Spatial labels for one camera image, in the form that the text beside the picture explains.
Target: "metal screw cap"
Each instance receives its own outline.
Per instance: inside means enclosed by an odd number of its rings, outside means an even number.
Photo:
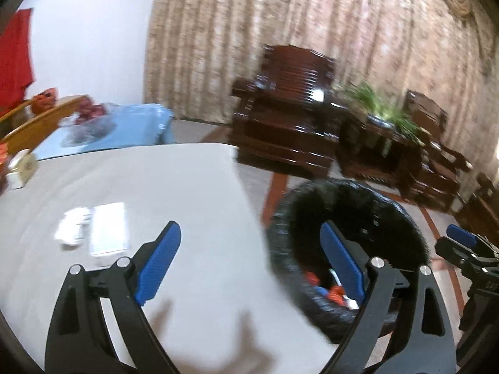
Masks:
[[[116,262],[118,267],[126,267],[130,264],[130,258],[129,257],[120,257],[118,261]]]
[[[79,264],[73,264],[69,269],[69,273],[73,276],[77,275],[81,271],[81,266]]]
[[[419,268],[419,271],[421,271],[421,273],[425,276],[429,276],[432,273],[431,268],[428,266],[421,266]]]
[[[371,264],[374,266],[374,267],[377,267],[377,268],[381,268],[385,265],[385,261],[380,258],[380,257],[373,257],[371,259]]]

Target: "potted plant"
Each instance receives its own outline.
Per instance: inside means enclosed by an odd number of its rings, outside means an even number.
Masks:
[[[358,86],[350,84],[343,89],[343,93],[350,98],[350,109],[361,121],[397,130],[406,138],[420,142],[417,137],[419,126],[407,113],[377,94],[368,82],[362,81]]]

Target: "green plant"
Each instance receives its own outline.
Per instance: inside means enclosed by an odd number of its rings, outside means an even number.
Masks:
[[[412,122],[408,114],[377,94],[368,82],[362,81],[358,86],[351,84],[343,92],[363,106],[370,114],[384,121],[391,122],[402,135],[415,142],[419,142],[417,137],[419,126]]]

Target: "blue bedsheet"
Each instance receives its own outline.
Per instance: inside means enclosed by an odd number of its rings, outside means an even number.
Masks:
[[[60,127],[40,143],[33,153],[38,160],[43,160],[121,147],[175,143],[171,130],[173,112],[159,104],[119,106],[112,118],[116,128],[98,141],[87,145],[64,147],[69,128]]]

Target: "orange object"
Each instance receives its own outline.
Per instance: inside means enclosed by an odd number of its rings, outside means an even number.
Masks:
[[[329,299],[329,301],[333,301],[336,304],[344,307],[345,299],[343,298],[343,295],[345,295],[345,290],[343,289],[343,287],[335,285],[329,290],[329,295],[327,296],[327,298]]]
[[[40,115],[56,105],[57,89],[46,89],[43,93],[34,96],[33,100],[34,102],[31,104],[31,111],[35,115]]]
[[[8,150],[5,143],[0,143],[0,193],[7,185],[7,164],[8,164]]]
[[[317,278],[317,276],[314,273],[310,272],[310,271],[305,271],[305,278],[313,286],[318,286],[319,283],[320,283],[320,281]]]

